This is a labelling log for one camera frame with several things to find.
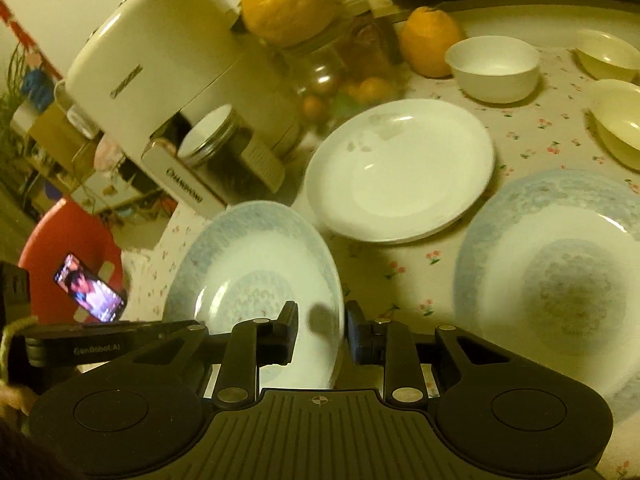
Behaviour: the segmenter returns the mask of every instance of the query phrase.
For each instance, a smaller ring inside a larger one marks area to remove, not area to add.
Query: ribbed black surface
[[[450,452],[423,415],[373,391],[268,391],[257,406],[217,415],[186,455],[154,480],[480,480],[497,475]],[[574,476],[595,480],[593,471]]]

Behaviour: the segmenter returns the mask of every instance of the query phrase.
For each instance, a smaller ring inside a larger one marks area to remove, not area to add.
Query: green plant
[[[6,91],[0,96],[0,156],[4,160],[11,160],[22,154],[20,138],[12,132],[10,125],[15,111],[24,101],[20,88],[27,72],[25,56],[24,47],[18,43],[9,59],[5,76]]]

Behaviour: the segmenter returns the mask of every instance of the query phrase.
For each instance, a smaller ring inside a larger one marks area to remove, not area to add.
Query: floral tablecloth
[[[459,221],[425,240],[398,246],[354,242],[318,225],[304,193],[294,209],[312,221],[334,256],[344,295],[357,300],[370,318],[389,317],[413,332],[433,333],[454,323],[452,278],[456,255],[474,214],[499,187],[515,178],[557,168],[605,174],[640,193],[640,175],[613,160],[601,147],[586,113],[591,78],[560,48],[540,49],[543,79],[538,91],[517,107],[495,107],[465,96],[454,80],[414,76],[407,97],[443,99],[466,108],[487,127],[497,151],[497,171],[490,186]],[[297,164],[308,160],[317,142],[305,139]],[[134,280],[125,318],[161,319],[164,300],[178,266],[207,221],[179,206],[153,256]],[[382,382],[379,370],[342,366],[338,387],[366,387]],[[600,472],[607,479],[640,476],[640,413],[617,424]]]

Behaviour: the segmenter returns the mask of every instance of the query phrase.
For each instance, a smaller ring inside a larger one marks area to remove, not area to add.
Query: yellow bowl
[[[578,31],[575,53],[596,79],[631,82],[640,71],[640,52],[633,45],[599,30]]]
[[[600,140],[622,164],[640,170],[640,88],[605,79],[593,83],[590,93]]]

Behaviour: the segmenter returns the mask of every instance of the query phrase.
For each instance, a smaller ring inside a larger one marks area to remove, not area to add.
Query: red chair
[[[60,199],[31,233],[18,265],[29,271],[31,311],[39,324],[75,323],[78,304],[53,280],[65,256],[75,254],[94,274],[104,262],[114,271],[109,286],[122,290],[120,248],[100,219],[89,215],[69,197]],[[89,316],[86,321],[98,320]]]

